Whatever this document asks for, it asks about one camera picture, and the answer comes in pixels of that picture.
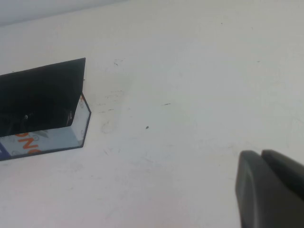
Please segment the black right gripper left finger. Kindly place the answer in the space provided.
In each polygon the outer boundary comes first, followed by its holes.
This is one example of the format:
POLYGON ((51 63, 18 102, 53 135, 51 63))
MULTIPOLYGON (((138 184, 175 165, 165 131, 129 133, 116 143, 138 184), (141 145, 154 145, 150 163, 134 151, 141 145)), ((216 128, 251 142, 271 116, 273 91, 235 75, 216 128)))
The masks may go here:
POLYGON ((239 155, 235 191, 241 227, 302 228, 304 189, 289 189, 261 154, 239 155))

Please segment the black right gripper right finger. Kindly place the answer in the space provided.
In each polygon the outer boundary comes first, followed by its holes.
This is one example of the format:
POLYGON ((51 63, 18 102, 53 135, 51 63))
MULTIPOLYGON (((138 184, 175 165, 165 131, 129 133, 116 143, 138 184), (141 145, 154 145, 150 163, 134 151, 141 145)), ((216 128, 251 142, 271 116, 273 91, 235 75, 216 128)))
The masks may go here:
POLYGON ((289 189, 304 188, 304 166, 274 150, 263 150, 264 161, 289 189))

